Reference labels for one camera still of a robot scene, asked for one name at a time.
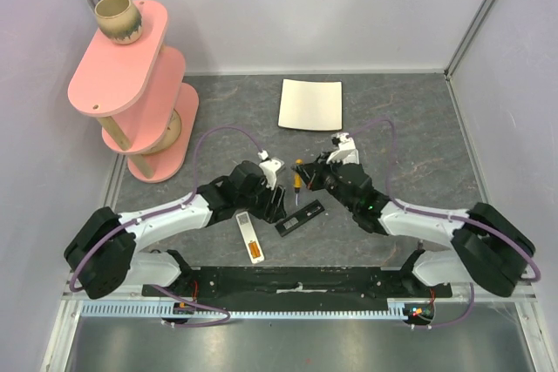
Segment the orange handle screwdriver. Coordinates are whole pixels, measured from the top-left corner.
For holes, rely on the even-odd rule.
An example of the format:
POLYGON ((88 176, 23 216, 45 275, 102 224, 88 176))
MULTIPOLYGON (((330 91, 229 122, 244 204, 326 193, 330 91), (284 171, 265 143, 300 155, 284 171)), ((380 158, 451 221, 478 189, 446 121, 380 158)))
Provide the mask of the orange handle screwdriver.
MULTIPOLYGON (((299 165, 303 164, 303 160, 302 159, 297 159, 296 163, 295 163, 295 167, 298 167, 299 165)), ((296 207, 299 206, 299 196, 300 196, 300 191, 303 185, 303 181, 302 178, 300 176, 300 174, 293 169, 294 171, 294 180, 293 180, 293 187, 294 187, 294 192, 295 192, 295 205, 296 207)))

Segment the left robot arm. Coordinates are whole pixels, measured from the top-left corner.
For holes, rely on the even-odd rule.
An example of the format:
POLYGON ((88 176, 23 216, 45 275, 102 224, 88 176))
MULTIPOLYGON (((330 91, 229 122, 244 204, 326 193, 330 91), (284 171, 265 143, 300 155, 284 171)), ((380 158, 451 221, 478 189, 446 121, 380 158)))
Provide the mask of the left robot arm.
POLYGON ((150 254, 146 247, 239 212, 269 224, 283 219, 285 189, 277 180, 283 166, 277 158, 244 160, 228 176, 166 204, 128 213, 101 207, 64 250, 73 272, 71 290, 95 300, 121 287, 156 284, 172 296, 184 295, 192 283, 186 262, 175 251, 150 254))

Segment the black remote control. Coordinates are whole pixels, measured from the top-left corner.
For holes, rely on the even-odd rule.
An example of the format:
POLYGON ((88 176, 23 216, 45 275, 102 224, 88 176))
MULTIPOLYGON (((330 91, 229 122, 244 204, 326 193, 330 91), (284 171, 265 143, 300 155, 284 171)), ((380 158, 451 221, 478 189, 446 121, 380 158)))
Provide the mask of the black remote control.
POLYGON ((294 232, 310 220, 313 220, 317 215, 325 211, 324 206, 319 200, 314 200, 308 205, 302 207, 284 220, 275 224, 275 229, 281 237, 294 232))

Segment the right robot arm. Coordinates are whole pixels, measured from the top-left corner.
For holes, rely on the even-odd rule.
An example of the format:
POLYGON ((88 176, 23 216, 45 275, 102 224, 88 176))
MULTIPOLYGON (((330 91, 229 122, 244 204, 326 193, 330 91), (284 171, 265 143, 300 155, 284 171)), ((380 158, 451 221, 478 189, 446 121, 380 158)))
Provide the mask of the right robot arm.
POLYGON ((405 236, 440 245, 409 258, 399 275, 401 290, 412 297, 446 282, 471 282, 500 297, 510 296, 535 253, 535 246, 493 206, 479 202, 469 210, 413 206, 381 193, 358 163, 330 162, 328 154, 293 171, 311 191, 324 190, 367 233, 405 236))

